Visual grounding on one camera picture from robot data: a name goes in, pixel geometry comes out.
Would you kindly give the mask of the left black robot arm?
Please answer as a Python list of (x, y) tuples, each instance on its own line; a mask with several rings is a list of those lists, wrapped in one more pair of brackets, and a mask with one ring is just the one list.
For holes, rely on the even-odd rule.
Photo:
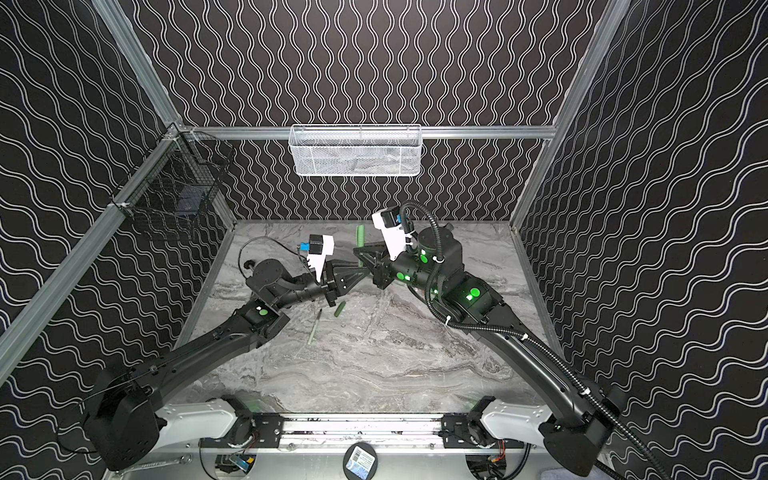
[(251, 298), (223, 323), (158, 358), (102, 370), (84, 400), (81, 427), (112, 471), (145, 457), (168, 421), (158, 412), (179, 391), (227, 361), (264, 346), (287, 325), (288, 309), (324, 299), (328, 304), (369, 275), (355, 261), (332, 260), (320, 275), (293, 276), (277, 259), (254, 266), (246, 284)]

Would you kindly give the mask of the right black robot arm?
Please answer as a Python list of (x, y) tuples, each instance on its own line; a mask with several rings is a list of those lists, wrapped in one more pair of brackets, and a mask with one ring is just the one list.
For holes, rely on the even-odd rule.
[(466, 271), (462, 244), (448, 225), (416, 201), (372, 215), (383, 236), (358, 246), (355, 256), (386, 289), (405, 285), (446, 328), (472, 335), (504, 359), (544, 400), (545, 419), (533, 426), (531, 443), (571, 473), (585, 477), (593, 468), (606, 471), (599, 455), (610, 436), (628, 440), (656, 474), (668, 478), (646, 442), (621, 420), (620, 392), (577, 373), (526, 327), (488, 282)]

